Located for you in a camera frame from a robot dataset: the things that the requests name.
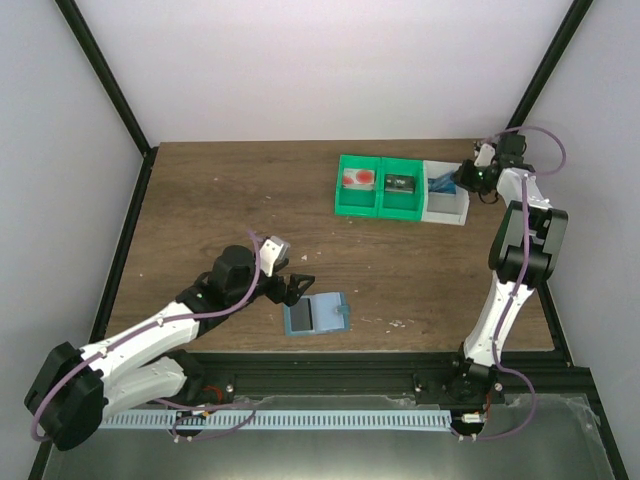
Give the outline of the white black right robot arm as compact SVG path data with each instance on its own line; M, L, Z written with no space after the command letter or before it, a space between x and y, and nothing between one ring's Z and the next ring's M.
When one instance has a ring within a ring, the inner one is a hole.
M518 313L555 270L569 216L543 196L530 167L494 160L478 166L466 160L453 181L471 193L494 192L506 211L491 245L491 286L480 316L458 353L457 369L444 378L456 403L479 401L489 393Z

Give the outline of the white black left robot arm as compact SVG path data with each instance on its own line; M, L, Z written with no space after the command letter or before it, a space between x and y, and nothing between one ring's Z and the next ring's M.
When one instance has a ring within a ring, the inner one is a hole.
M183 347L260 297L296 305L315 278L281 275L288 263L288 245L276 237L257 240L253 248L228 246L210 270L148 319L80 348L56 346L24 400L33 416L32 439L65 451L103 421L141 404L198 413L228 404L218 388L205 387L203 367Z

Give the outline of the blue card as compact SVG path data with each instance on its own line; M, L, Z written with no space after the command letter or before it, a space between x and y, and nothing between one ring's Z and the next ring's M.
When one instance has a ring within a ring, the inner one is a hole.
M456 184L453 180L453 171L443 173L437 177L428 179L428 190L433 193L456 194Z

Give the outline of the black VIP credit card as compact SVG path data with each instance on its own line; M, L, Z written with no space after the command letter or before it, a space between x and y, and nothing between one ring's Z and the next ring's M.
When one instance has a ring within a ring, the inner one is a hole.
M301 298L290 308L290 327L295 333L313 329L311 302L308 298Z

